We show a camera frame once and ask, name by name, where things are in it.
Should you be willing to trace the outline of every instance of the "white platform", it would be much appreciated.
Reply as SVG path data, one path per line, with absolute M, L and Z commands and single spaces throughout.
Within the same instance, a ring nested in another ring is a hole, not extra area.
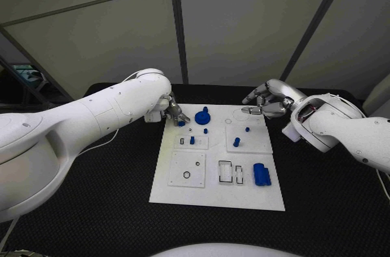
M 195 116 L 205 106 L 212 121 L 202 126 Z M 168 120 L 150 202 L 286 211 L 264 116 L 244 114 L 244 106 L 181 104 L 181 107 L 192 122 L 185 127 L 175 127 L 173 120 Z M 195 145 L 188 143 L 191 136 L 195 136 Z M 237 137 L 241 138 L 240 147 L 234 147 Z M 232 184 L 219 182 L 219 161 L 232 162 Z M 271 186 L 255 185 L 257 163 L 264 163 L 270 169 Z M 237 166 L 242 166 L 242 185 L 237 184 Z

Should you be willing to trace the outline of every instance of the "black table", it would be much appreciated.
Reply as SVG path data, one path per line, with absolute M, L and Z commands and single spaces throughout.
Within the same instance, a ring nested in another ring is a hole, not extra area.
M 88 94 L 111 84 L 94 85 Z M 173 85 L 178 102 L 189 104 L 241 105 L 252 89 Z M 346 91 L 332 93 L 359 105 Z M 281 133 L 287 122 L 288 116 L 267 121 L 286 212 L 149 203 L 165 122 L 140 119 L 77 159 L 54 197 L 22 216 L 9 248 L 58 257 L 149 256 L 229 242 L 303 256 L 390 256 L 390 205 L 375 169 L 342 145 L 324 154 L 293 143 Z

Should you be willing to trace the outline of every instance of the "robotic hand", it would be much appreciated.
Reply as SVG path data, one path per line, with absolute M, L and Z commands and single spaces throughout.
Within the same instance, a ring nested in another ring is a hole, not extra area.
M 255 98 L 258 107 L 244 107 L 244 113 L 274 118 L 293 111 L 283 133 L 294 142 L 306 139 L 324 153 L 342 142 L 360 162 L 390 173 L 390 119 L 366 118 L 358 106 L 333 94 L 307 97 L 278 79 L 263 84 L 242 103 Z
M 44 204 L 84 148 L 143 116 L 191 121 L 157 69 L 51 110 L 0 114 L 0 222 Z

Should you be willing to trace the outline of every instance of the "blue object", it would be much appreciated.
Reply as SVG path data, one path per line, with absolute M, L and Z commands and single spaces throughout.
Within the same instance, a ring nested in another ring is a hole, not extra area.
M 201 124 L 201 125 L 206 125 L 209 122 L 211 122 L 211 115 L 209 115 L 209 109 L 208 107 L 204 108 L 204 111 L 199 112 L 196 115 L 195 115 L 196 119 L 196 123 Z
M 260 186 L 271 185 L 271 177 L 268 168 L 264 167 L 263 163 L 257 163 L 254 165 L 254 173 L 255 173 L 255 184 Z
M 235 139 L 234 146 L 235 146 L 235 147 L 238 147 L 238 146 L 240 146 L 240 144 L 241 144 L 241 138 L 237 138 L 237 139 Z

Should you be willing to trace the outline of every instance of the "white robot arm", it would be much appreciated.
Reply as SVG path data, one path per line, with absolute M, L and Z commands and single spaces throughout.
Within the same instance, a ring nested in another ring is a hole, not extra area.
M 358 106 L 336 95 L 307 97 L 278 79 L 263 84 L 242 103 L 255 98 L 258 107 L 242 108 L 244 113 L 274 118 L 293 111 L 283 133 L 294 142 L 306 139 L 322 152 L 342 142 L 360 162 L 390 173 L 390 119 L 366 118 Z
M 91 96 L 39 113 L 0 114 L 0 222 L 51 198 L 84 148 L 145 116 L 191 119 L 157 69 Z

